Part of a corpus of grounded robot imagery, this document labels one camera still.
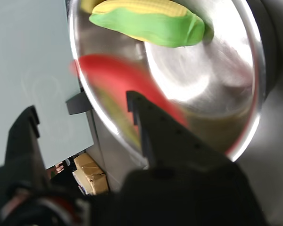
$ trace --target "yellow corn cob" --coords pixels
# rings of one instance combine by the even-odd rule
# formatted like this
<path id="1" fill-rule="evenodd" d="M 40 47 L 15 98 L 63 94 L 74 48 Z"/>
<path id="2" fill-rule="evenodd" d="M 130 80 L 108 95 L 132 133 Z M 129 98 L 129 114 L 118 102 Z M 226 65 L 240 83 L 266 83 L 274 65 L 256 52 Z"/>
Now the yellow corn cob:
<path id="1" fill-rule="evenodd" d="M 202 40 L 205 25 L 186 7 L 169 0 L 106 0 L 89 20 L 156 45 L 179 47 Z"/>
<path id="2" fill-rule="evenodd" d="M 109 13 L 116 8 L 126 8 L 139 14 L 164 14 L 166 16 L 184 16 L 187 8 L 169 0 L 107 0 L 98 5 L 92 13 Z"/>

